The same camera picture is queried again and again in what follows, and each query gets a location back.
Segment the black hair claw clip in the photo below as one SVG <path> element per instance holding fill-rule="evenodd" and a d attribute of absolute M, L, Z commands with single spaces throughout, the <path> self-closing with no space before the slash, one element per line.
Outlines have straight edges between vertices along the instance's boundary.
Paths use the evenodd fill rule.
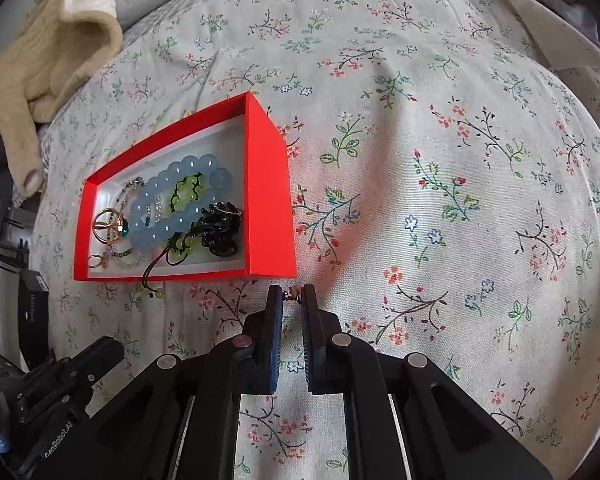
<path fill-rule="evenodd" d="M 238 245 L 234 237 L 242 225 L 242 211 L 228 200 L 211 203 L 202 210 L 196 224 L 201 246 L 212 255 L 222 258 L 234 256 Z"/>

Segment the black box with lettering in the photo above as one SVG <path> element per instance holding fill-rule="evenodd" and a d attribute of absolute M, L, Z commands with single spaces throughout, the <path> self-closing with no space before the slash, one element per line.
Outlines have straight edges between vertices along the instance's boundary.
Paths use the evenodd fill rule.
<path fill-rule="evenodd" d="M 18 344 L 27 367 L 32 370 L 50 354 L 48 343 L 48 296 L 42 275 L 22 269 L 18 282 Z"/>

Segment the red cardboard box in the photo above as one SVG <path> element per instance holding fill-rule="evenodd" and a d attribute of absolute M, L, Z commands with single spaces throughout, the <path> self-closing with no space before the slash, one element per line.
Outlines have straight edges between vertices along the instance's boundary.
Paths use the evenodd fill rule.
<path fill-rule="evenodd" d="M 238 251 L 201 246 L 211 203 L 242 211 Z M 91 254 L 109 255 L 89 269 Z M 250 92 L 174 122 L 84 182 L 74 240 L 78 281 L 292 278 L 297 273 L 286 144 Z"/>

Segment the floral bed sheet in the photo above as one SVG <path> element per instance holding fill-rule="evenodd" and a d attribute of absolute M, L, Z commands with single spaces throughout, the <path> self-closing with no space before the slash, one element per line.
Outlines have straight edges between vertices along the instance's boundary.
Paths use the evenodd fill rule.
<path fill-rule="evenodd" d="M 600 49 L 535 0 L 321 5 L 324 98 L 283 125 L 266 110 L 287 148 L 298 282 L 376 350 L 425 353 L 569 478 L 600 435 Z M 268 285 L 244 278 L 157 298 L 76 282 L 80 194 L 42 199 L 32 263 L 58 356 L 123 344 L 96 404 L 262 306 Z"/>

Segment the beige knitted sweater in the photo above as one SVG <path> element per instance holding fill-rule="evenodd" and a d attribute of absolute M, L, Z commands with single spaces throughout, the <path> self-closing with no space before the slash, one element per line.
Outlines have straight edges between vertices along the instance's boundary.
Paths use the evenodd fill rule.
<path fill-rule="evenodd" d="M 44 181 L 36 126 L 54 119 L 122 39 L 114 0 L 42 0 L 0 54 L 0 135 L 20 196 Z"/>

